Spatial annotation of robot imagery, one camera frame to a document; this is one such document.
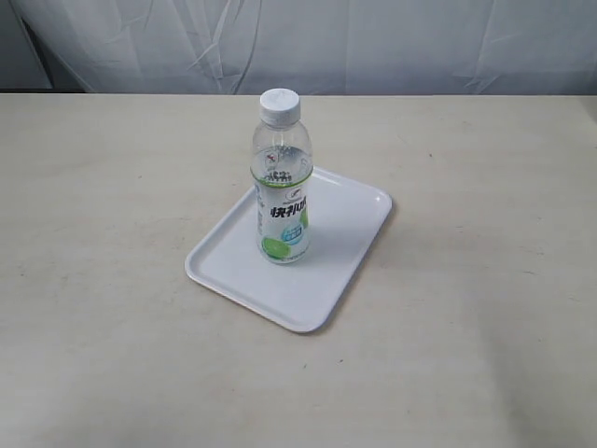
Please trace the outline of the clear plastic drink bottle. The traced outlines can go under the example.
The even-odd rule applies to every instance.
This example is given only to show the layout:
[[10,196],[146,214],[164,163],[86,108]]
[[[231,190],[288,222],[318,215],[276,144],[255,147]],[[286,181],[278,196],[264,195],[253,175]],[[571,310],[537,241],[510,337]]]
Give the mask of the clear plastic drink bottle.
[[250,164],[257,195],[257,245],[269,261],[291,263],[310,244],[307,190],[313,172],[312,141],[294,91],[263,92],[259,119]]

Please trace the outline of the white rectangular plastic tray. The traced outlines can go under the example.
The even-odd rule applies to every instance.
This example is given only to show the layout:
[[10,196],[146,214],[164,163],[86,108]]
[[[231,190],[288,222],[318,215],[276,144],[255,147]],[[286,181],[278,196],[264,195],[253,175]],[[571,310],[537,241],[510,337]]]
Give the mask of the white rectangular plastic tray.
[[257,200],[249,189],[189,252],[187,276],[275,324],[308,333],[326,323],[393,209],[382,189],[320,167],[308,183],[306,255],[274,264],[257,247]]

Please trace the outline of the white backdrop curtain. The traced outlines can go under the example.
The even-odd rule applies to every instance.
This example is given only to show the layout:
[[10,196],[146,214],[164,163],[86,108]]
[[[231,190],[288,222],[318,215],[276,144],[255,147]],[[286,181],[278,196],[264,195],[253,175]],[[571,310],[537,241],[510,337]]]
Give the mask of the white backdrop curtain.
[[596,91],[592,1],[6,1],[1,45],[9,89]]

